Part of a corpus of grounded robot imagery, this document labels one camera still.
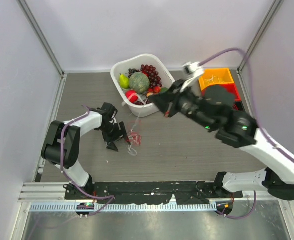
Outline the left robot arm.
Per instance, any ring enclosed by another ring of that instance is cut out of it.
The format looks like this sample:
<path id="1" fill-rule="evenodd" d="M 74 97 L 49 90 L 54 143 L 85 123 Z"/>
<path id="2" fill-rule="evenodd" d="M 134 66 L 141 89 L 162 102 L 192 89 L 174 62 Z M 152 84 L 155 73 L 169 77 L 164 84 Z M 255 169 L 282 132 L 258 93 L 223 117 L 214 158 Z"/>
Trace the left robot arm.
<path id="1" fill-rule="evenodd" d="M 93 178 L 79 162 L 81 137 L 90 131 L 100 131 L 108 150 L 118 152 L 115 142 L 130 143 L 125 124 L 116 119 L 118 110 L 111 103 L 69 121 L 53 121 L 47 131 L 41 157 L 60 169 L 76 188 L 76 194 L 87 200 L 94 193 Z"/>

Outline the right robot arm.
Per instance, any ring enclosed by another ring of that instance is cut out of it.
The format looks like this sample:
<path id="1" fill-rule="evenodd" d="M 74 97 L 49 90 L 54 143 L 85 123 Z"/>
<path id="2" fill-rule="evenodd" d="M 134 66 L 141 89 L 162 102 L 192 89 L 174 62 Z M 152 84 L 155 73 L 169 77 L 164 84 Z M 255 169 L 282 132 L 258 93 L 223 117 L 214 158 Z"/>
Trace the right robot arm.
<path id="1" fill-rule="evenodd" d="M 167 91 L 153 94 L 148 100 L 166 118 L 181 113 L 208 132 L 215 132 L 215 138 L 223 144 L 252 155 L 266 166 L 253 172 L 219 172 L 213 193 L 223 198 L 239 191 L 264 191 L 278 199 L 294 201 L 294 154 L 269 138 L 248 113 L 234 109 L 234 95 L 224 87 L 212 85 L 198 97 L 183 85 L 183 80 L 176 81 Z"/>

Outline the green lime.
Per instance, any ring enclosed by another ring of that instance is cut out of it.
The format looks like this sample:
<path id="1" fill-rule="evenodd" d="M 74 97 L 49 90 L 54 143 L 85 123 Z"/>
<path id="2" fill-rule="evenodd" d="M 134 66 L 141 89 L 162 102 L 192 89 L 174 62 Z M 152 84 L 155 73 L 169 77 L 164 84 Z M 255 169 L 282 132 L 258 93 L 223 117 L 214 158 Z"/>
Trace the green lime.
<path id="1" fill-rule="evenodd" d="M 161 89 L 160 89 L 160 93 L 164 93 L 164 92 L 166 92 L 168 90 L 168 88 L 166 88 L 166 87 L 162 87 Z"/>

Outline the red yellow cherries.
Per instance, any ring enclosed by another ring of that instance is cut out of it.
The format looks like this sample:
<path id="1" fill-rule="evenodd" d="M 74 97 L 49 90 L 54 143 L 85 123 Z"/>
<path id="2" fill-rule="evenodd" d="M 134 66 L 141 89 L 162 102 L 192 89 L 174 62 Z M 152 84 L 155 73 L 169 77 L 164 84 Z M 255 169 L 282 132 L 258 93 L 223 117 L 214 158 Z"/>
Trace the red yellow cherries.
<path id="1" fill-rule="evenodd" d="M 146 97 L 148 98 L 149 96 L 159 94 L 161 92 L 161 87 L 160 86 L 155 86 L 154 88 L 149 88 L 146 93 Z"/>

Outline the white plastic basket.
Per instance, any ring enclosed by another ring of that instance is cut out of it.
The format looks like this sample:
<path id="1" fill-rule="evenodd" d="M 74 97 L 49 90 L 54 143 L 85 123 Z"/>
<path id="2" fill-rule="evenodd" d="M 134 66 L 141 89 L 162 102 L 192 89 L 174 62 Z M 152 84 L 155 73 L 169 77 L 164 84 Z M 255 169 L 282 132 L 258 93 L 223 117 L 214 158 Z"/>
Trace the white plastic basket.
<path id="1" fill-rule="evenodd" d="M 120 61 L 111 68 L 110 76 L 116 89 L 122 97 L 122 100 L 128 105 L 133 115 L 143 118 L 158 112 L 159 109 L 152 103 L 147 104 L 146 106 L 131 103 L 126 97 L 126 90 L 121 88 L 119 84 L 120 74 L 127 73 L 128 69 L 140 69 L 141 65 L 153 65 L 156 67 L 156 70 L 159 72 L 159 76 L 161 78 L 162 86 L 165 88 L 169 88 L 175 82 L 175 79 L 158 57 L 148 53 L 140 54 L 135 57 Z"/>

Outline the dark red grapes front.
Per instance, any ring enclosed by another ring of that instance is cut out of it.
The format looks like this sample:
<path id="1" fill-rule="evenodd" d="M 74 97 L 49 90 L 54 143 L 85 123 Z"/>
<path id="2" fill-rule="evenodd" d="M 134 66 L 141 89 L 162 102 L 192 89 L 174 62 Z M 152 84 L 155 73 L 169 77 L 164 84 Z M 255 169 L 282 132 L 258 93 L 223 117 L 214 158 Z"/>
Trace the dark red grapes front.
<path id="1" fill-rule="evenodd" d="M 149 101 L 149 99 L 138 99 L 137 101 L 134 102 L 135 105 L 137 106 L 146 106 L 146 105 L 149 105 L 151 104 L 151 102 Z"/>

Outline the green melon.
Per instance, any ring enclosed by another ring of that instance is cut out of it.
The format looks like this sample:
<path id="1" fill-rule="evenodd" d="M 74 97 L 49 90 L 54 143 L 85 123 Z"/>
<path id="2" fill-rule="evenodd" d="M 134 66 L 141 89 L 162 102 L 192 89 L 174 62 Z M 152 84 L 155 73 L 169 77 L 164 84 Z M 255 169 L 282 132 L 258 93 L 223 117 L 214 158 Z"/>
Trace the green melon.
<path id="1" fill-rule="evenodd" d="M 150 87 L 149 78 L 142 72 L 135 72 L 129 78 L 129 87 L 138 94 L 147 92 Z"/>

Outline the red apple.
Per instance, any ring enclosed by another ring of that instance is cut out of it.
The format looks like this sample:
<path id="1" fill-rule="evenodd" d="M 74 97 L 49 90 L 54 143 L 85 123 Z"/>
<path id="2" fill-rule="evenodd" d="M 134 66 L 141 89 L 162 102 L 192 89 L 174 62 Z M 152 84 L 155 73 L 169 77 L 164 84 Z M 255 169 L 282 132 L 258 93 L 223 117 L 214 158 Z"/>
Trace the red apple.
<path id="1" fill-rule="evenodd" d="M 134 90 L 128 90 L 125 93 L 125 96 L 127 97 L 128 101 L 133 104 L 139 99 L 138 94 Z"/>

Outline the dark purple grape bunch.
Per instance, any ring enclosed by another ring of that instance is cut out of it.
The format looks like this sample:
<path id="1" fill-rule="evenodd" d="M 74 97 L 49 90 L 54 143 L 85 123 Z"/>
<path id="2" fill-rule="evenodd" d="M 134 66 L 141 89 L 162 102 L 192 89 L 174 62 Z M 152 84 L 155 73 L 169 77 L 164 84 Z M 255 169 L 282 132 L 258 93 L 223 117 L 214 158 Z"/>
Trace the dark purple grape bunch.
<path id="1" fill-rule="evenodd" d="M 140 72 L 140 70 L 138 70 L 138 69 L 136 69 L 136 68 L 130 68 L 129 70 L 128 70 L 128 78 L 130 78 L 133 74 L 135 74 L 135 73 L 139 73 Z"/>

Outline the green pear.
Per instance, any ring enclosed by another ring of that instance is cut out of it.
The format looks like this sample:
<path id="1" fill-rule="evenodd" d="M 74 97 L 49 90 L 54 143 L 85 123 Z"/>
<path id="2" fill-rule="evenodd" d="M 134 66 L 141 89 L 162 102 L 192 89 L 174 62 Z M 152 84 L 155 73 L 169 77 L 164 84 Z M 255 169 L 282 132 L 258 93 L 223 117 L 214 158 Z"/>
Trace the green pear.
<path id="1" fill-rule="evenodd" d="M 129 84 L 130 80 L 129 78 L 124 75 L 124 74 L 120 74 L 119 76 L 119 85 L 121 88 L 127 90 L 130 88 L 130 84 Z"/>

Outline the yellow storage bin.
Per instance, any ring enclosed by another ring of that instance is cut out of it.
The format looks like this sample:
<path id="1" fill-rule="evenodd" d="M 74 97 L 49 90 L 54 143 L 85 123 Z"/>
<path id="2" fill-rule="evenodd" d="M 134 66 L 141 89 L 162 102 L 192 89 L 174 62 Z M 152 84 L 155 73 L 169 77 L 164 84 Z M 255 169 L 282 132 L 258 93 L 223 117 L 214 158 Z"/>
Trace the yellow storage bin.
<path id="1" fill-rule="evenodd" d="M 235 83 L 229 68 L 207 68 L 198 81 L 201 91 L 212 85 Z"/>

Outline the red storage bin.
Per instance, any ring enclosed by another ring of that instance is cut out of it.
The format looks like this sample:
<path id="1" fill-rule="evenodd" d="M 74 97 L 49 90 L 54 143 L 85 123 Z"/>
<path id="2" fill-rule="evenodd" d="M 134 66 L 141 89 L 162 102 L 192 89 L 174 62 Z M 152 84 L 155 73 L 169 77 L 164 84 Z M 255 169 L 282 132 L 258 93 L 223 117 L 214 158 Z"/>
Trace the red storage bin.
<path id="1" fill-rule="evenodd" d="M 236 102 L 241 101 L 241 97 L 235 83 L 223 83 L 221 84 L 221 86 L 225 88 L 229 93 L 234 95 Z"/>

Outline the black storage bin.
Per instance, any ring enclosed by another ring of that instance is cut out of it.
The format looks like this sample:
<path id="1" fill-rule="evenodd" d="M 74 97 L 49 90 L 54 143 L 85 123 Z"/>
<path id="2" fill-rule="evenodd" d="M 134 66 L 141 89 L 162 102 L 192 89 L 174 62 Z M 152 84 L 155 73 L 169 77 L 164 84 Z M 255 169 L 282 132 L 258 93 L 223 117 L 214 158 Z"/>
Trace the black storage bin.
<path id="1" fill-rule="evenodd" d="M 242 101 L 236 101 L 233 105 L 233 108 L 237 111 L 245 112 L 245 108 Z"/>

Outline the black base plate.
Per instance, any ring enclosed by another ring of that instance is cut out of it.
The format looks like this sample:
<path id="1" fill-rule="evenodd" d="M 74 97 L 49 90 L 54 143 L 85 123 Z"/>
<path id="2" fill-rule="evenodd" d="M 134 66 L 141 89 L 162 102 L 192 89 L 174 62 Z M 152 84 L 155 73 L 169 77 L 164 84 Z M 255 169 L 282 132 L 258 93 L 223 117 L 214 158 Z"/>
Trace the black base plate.
<path id="1" fill-rule="evenodd" d="M 213 182 L 154 181 L 154 182 L 96 182 L 89 191 L 95 197 L 113 195 L 116 205 L 166 205 L 175 197 L 178 205 L 208 204 L 210 199 L 239 199 L 241 191 L 229 193 Z"/>

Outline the aluminium rail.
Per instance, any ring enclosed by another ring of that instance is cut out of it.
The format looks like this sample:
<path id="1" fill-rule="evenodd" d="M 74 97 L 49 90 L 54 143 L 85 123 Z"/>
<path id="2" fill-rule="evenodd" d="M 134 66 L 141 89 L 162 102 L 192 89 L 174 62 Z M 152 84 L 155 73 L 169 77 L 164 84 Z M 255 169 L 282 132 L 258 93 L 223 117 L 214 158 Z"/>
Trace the aluminium rail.
<path id="1" fill-rule="evenodd" d="M 206 204 L 178 205 L 173 196 L 168 204 L 136 205 L 112 204 L 114 195 L 92 199 L 82 195 L 67 182 L 33 182 L 24 183 L 18 197 L 19 202 L 29 203 L 30 212 L 76 212 L 81 217 L 101 210 L 103 213 L 116 212 L 199 212 L 223 210 L 224 206 L 244 201 L 274 201 L 276 198 L 266 191 L 242 191 L 242 198 L 210 199 Z"/>

